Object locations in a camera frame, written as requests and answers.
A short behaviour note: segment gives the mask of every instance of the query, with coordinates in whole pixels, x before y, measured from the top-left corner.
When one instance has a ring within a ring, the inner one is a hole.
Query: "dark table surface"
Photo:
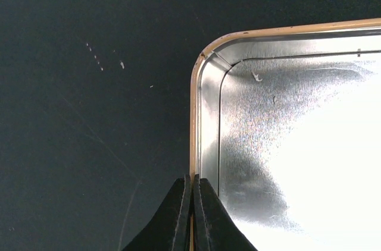
[[[188,171],[207,44],[381,0],[0,0],[0,17],[1,249],[117,250]]]

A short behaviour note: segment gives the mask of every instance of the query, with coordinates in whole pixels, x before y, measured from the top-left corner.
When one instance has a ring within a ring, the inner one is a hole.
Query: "aluminum baking tray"
[[[240,32],[200,54],[190,173],[259,251],[381,250],[380,28]]]

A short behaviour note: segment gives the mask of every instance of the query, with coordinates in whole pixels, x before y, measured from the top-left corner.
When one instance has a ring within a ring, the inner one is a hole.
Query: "white debris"
[[[260,79],[260,75],[259,74],[252,74],[253,77],[255,78],[256,81],[263,81],[263,79]]]

